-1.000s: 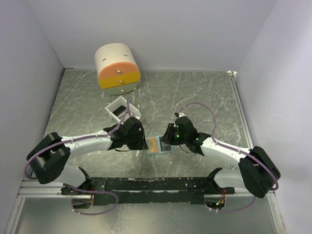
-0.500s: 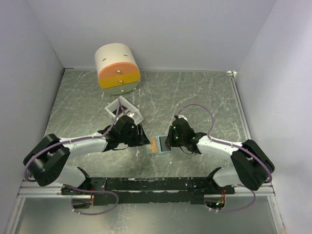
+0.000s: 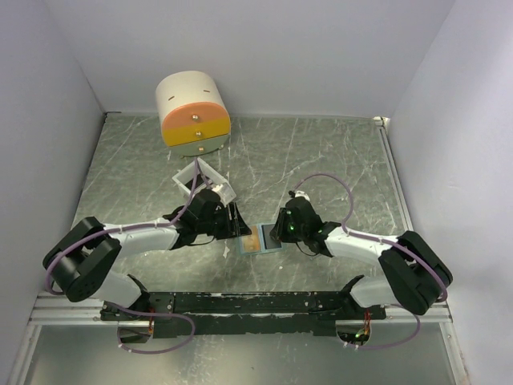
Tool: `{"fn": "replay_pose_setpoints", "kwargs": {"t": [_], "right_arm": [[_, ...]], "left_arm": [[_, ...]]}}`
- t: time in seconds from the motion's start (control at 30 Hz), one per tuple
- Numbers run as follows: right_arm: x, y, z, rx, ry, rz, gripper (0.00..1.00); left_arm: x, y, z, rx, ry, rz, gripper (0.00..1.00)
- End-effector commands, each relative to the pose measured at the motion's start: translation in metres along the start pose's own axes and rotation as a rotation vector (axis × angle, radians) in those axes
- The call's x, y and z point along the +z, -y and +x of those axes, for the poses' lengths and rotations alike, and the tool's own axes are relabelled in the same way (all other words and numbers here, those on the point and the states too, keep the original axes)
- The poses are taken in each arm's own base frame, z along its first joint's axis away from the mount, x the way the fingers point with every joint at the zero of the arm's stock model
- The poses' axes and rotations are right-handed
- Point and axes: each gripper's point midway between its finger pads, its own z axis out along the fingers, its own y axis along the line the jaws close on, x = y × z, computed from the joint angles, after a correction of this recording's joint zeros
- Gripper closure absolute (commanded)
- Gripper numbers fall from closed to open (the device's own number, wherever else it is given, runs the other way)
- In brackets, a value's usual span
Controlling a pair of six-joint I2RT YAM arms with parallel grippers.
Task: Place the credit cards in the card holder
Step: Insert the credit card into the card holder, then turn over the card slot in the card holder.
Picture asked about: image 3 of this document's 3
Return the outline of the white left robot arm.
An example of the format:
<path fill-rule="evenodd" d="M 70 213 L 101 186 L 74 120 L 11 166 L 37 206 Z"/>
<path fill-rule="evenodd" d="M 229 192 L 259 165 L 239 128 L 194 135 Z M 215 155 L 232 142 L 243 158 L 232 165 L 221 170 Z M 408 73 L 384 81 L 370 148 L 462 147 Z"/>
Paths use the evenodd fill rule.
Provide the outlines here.
<path fill-rule="evenodd" d="M 139 320 L 150 309 L 147 290 L 132 275 L 113 270 L 118 258 L 192 246 L 199 235 L 225 240 L 251 232 L 236 203 L 224 205 L 207 189 L 154 221 L 108 225 L 86 217 L 43 258 L 46 289 L 70 302 L 111 302 L 130 319 Z"/>

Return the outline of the black credit card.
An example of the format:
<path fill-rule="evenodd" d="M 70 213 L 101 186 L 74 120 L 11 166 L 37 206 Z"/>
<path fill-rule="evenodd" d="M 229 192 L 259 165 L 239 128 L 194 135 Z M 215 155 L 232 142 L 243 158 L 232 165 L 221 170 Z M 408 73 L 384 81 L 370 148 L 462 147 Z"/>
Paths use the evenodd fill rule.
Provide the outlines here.
<path fill-rule="evenodd" d="M 277 250 L 282 248 L 282 244 L 279 241 L 276 241 L 271 236 L 271 230 L 273 229 L 272 224 L 262 225 L 262 234 L 264 240 L 264 248 L 265 250 Z"/>

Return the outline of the orange credit card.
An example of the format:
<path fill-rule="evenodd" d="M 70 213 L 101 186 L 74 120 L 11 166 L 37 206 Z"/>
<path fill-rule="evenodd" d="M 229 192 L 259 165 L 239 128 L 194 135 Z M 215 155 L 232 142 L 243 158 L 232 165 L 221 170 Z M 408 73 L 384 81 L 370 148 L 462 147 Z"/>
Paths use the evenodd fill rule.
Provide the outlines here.
<path fill-rule="evenodd" d="M 252 234 L 240 238 L 240 252 L 242 254 L 259 253 L 262 251 L 261 237 L 259 227 L 253 225 L 250 227 Z"/>

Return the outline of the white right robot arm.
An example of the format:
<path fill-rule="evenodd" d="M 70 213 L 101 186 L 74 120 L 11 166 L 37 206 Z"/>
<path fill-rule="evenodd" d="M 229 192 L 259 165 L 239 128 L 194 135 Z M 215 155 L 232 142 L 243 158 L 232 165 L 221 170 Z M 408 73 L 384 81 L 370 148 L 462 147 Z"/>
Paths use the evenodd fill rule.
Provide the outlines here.
<path fill-rule="evenodd" d="M 382 275 L 353 279 L 341 291 L 341 312 L 359 318 L 371 306 L 400 305 L 415 315 L 445 301 L 453 275 L 426 241 L 414 231 L 378 236 L 323 221 L 304 197 L 281 208 L 270 231 L 273 240 L 306 245 L 315 255 L 347 257 L 375 265 Z"/>

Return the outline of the green card holder book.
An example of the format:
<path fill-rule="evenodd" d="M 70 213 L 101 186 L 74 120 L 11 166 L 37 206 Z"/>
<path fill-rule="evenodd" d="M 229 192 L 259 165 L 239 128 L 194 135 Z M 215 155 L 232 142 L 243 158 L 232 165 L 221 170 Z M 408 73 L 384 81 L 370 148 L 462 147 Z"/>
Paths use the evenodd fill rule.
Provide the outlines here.
<path fill-rule="evenodd" d="M 239 237 L 240 255 L 257 255 L 265 253 L 277 253 L 283 250 L 281 242 L 271 237 L 271 230 L 274 224 L 250 225 L 251 233 Z"/>

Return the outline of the white card tray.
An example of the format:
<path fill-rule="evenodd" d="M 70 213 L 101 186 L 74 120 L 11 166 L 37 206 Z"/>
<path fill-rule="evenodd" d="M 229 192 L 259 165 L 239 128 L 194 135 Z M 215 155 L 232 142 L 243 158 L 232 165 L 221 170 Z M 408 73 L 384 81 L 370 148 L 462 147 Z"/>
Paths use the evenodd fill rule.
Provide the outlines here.
<path fill-rule="evenodd" d="M 224 176 L 201 158 L 198 159 L 198 166 L 199 168 L 195 172 L 195 162 L 193 161 L 172 177 L 185 198 L 190 195 L 194 176 L 196 176 L 195 192 L 199 192 L 203 188 L 212 189 L 215 184 L 228 182 Z"/>

